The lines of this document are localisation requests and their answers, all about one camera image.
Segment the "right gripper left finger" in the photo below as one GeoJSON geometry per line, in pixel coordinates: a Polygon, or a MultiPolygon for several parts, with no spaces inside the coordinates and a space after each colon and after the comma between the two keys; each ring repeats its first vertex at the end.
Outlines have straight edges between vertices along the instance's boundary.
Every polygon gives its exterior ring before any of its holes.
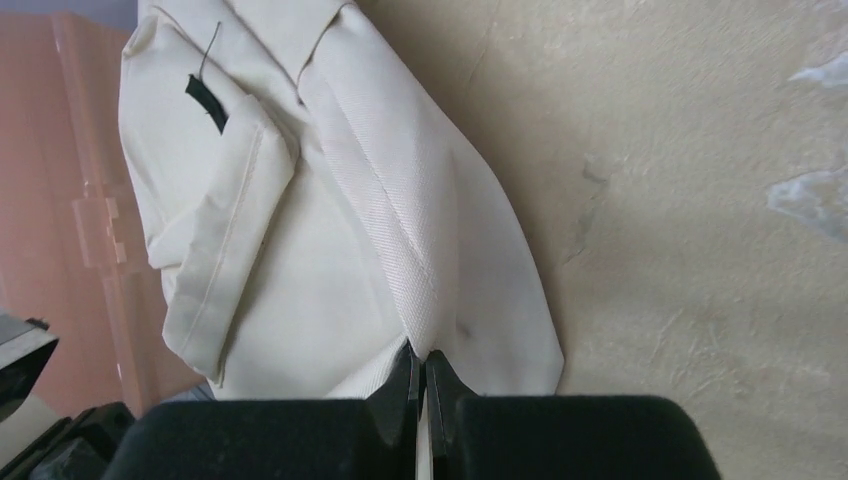
{"type": "Polygon", "coordinates": [[[135,422],[107,479],[412,479],[421,362],[410,345],[365,399],[161,404],[135,422]]]}

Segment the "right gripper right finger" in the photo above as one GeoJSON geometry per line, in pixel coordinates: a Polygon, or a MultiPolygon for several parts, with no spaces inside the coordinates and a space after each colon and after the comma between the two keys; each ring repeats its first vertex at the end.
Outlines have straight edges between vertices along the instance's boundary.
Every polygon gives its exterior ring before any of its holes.
{"type": "Polygon", "coordinates": [[[425,363],[436,479],[718,479],[691,417],[657,396],[483,396],[425,363]]]}

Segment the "beige canvas backpack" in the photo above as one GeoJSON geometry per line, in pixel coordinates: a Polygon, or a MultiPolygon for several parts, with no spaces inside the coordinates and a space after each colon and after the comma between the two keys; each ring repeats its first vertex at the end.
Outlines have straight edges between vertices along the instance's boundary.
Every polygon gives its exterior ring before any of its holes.
{"type": "Polygon", "coordinates": [[[119,132],[167,347],[219,400],[365,397],[408,346],[555,392],[499,181],[352,1],[143,1],[119,132]]]}

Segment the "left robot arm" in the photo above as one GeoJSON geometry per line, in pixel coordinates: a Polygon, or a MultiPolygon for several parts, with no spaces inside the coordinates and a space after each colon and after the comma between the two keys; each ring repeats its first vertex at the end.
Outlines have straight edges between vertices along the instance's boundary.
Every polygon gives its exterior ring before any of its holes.
{"type": "Polygon", "coordinates": [[[37,397],[57,345],[46,322],[1,313],[3,479],[100,479],[135,422],[122,402],[61,417],[37,397]]]}

